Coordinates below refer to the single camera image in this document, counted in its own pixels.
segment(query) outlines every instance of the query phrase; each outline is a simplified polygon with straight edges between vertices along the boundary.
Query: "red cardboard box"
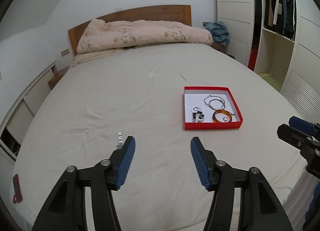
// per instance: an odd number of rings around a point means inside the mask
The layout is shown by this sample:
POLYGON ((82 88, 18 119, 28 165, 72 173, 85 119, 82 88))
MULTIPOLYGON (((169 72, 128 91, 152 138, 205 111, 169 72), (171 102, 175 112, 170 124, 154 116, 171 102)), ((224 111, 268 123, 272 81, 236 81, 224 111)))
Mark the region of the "red cardboard box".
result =
MULTIPOLYGON (((221 103, 214 101, 212 106, 221 107, 221 103)), ((184 87, 184 110, 185 110, 185 130, 209 130, 209 129, 234 129, 240 128, 243 119, 240 110, 227 87, 216 86, 185 86, 184 87), (225 101, 225 110, 232 115, 231 122, 213 122, 212 115, 215 112, 204 103, 204 99, 209 95, 221 97, 225 101), (200 107, 204 114, 203 122, 192 122, 192 108, 200 107)))

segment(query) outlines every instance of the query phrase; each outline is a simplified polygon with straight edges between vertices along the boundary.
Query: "wrinkled bed sheet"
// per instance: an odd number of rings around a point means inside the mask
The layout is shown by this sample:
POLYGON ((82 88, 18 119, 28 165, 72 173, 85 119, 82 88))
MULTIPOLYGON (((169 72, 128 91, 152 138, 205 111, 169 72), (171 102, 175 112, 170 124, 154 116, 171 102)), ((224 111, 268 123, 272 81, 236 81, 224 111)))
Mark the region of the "wrinkled bed sheet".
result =
MULTIPOLYGON (((305 167, 299 151, 276 134, 293 115, 299 116, 259 76, 202 44, 148 46, 79 64, 52 90, 25 136, 13 170, 23 195, 15 208, 32 225, 66 167, 109 158, 119 131, 136 139, 126 183, 113 192, 123 231, 203 230, 213 193, 197 175, 194 136, 235 168, 260 168, 285 203, 305 167), (183 88, 198 85, 229 87, 243 116, 240 129, 183 130, 183 88)), ((237 197, 231 230, 239 203, 237 197)))

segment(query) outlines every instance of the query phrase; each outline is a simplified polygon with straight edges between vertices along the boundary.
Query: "blue towel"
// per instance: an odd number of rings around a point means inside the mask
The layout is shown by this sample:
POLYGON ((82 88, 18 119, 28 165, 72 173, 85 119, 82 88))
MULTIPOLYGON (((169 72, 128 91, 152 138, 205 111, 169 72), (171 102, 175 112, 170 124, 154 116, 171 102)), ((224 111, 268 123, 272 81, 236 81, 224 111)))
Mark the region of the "blue towel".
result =
POLYGON ((229 32, 227 27, 221 22, 207 23, 206 30, 210 31, 212 39, 215 43, 220 43, 222 46, 227 46, 229 43, 229 32))

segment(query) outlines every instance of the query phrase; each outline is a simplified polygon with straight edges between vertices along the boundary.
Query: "blue gripper pad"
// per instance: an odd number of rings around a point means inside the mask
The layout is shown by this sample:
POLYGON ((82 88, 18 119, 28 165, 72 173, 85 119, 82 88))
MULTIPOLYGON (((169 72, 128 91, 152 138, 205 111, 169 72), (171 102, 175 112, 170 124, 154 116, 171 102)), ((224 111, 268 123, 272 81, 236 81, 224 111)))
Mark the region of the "blue gripper pad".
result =
POLYGON ((190 146, 191 146, 191 154, 195 162, 201 184, 205 187, 206 190, 209 190, 209 187, 211 186, 211 183, 209 180, 209 169, 204 161, 204 158, 201 155, 201 152, 194 138, 191 140, 190 146))
POLYGON ((121 163, 119 164, 118 167, 118 174, 116 177, 116 187, 117 189, 120 189, 120 187, 124 184, 125 179, 127 177, 128 171, 129 171, 129 167, 131 165, 132 162, 132 158, 134 155, 134 151, 136 149, 136 142, 135 139, 132 138, 127 150, 125 151, 125 154, 122 158, 121 163))
POLYGON ((313 124, 295 116, 289 119, 289 125, 310 136, 316 136, 318 132, 313 124))

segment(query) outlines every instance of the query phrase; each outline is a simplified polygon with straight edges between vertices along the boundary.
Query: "red fire extinguisher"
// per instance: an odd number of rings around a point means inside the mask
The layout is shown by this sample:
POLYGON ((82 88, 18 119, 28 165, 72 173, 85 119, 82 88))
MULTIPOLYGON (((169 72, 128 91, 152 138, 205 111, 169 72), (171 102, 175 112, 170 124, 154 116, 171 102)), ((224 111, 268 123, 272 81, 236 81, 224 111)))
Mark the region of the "red fire extinguisher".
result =
POLYGON ((248 64, 248 68, 252 71, 254 70, 254 66, 256 65, 257 55, 258 55, 258 48, 256 46, 253 46, 251 48, 249 64, 248 64))

